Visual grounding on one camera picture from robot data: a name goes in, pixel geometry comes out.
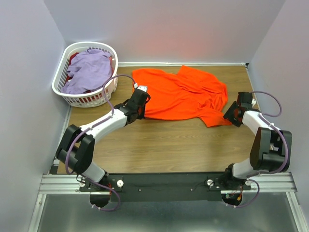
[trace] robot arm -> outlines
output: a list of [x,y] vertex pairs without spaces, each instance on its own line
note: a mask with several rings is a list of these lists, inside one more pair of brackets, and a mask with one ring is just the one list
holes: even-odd
[[80,142],[79,147],[76,145],[73,147],[69,156],[68,167],[77,174],[81,174],[97,183],[100,182],[107,173],[92,161],[95,143],[114,130],[130,124],[136,119],[144,118],[145,104],[149,99],[147,87],[139,86],[134,90],[130,99],[116,105],[105,116],[81,127],[69,126],[56,151],[56,158],[65,163],[73,140],[87,130],[77,141]]
[[[243,124],[255,135],[250,157],[243,162],[229,165],[225,170],[225,182],[244,180],[258,173],[278,170],[284,164],[286,155],[284,141],[278,132],[283,135],[287,144],[287,154],[291,154],[292,134],[269,124],[260,111],[253,109],[254,104],[252,93],[239,92],[237,101],[233,102],[224,115],[224,118],[235,126],[240,127]],[[286,164],[280,172],[286,171],[289,163],[290,156],[287,157]]]

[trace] purple shirt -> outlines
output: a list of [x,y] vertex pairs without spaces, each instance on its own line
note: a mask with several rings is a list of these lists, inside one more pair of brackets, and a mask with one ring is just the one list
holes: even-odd
[[87,49],[76,55],[67,69],[72,79],[61,89],[62,93],[83,94],[95,91],[112,76],[110,53],[99,49]]

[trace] red cloth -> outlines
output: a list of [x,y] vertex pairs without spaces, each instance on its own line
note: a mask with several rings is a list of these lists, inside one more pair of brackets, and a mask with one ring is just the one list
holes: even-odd
[[[72,59],[73,59],[74,57],[76,57],[77,54],[79,54],[79,52],[73,54],[73,55],[70,57],[70,59],[69,59],[69,65],[68,65],[68,66],[71,65]],[[72,78],[73,78],[73,77],[70,77],[69,75],[67,75],[67,78],[66,78],[66,82],[65,82],[65,83],[67,83],[67,82],[68,82],[69,80],[71,80]]]
[[207,127],[230,125],[223,118],[227,89],[213,74],[182,66],[177,74],[158,69],[138,69],[133,78],[147,86],[150,101],[145,117],[183,120],[199,117]]

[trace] white wall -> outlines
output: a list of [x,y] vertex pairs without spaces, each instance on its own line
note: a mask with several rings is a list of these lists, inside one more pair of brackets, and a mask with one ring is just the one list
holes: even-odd
[[249,62],[285,0],[44,0],[67,43],[120,62]]
[[[249,65],[255,90],[275,94],[282,116],[274,121],[293,134],[290,171],[298,199],[309,222],[309,1],[287,0]],[[258,98],[263,111],[277,105]]]
[[0,231],[28,231],[67,105],[51,82],[65,42],[42,0],[0,2]]

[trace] laundry basket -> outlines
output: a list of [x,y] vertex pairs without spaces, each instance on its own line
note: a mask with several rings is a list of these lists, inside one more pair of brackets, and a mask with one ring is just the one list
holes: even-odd
[[[61,61],[59,63],[57,72],[55,74],[54,80],[53,80],[53,91],[57,94],[62,96],[68,104],[75,107],[81,107],[81,108],[88,108],[88,107],[96,107],[99,105],[102,105],[106,102],[102,91],[103,88],[100,88],[96,91],[93,91],[91,93],[85,93],[85,94],[65,94],[61,93],[61,89],[65,84],[65,80],[67,78],[67,69],[69,66],[69,59],[70,57],[75,54],[76,52],[83,52],[87,49],[100,49],[104,52],[109,52],[112,56],[112,68],[113,68],[113,74],[112,76],[117,75],[117,69],[118,69],[118,57],[115,52],[115,50],[102,43],[97,42],[79,42],[71,44],[66,48],[64,51]],[[105,93],[106,97],[108,99],[111,98],[111,94],[115,92],[117,88],[118,78],[115,78],[111,80],[105,87]]]

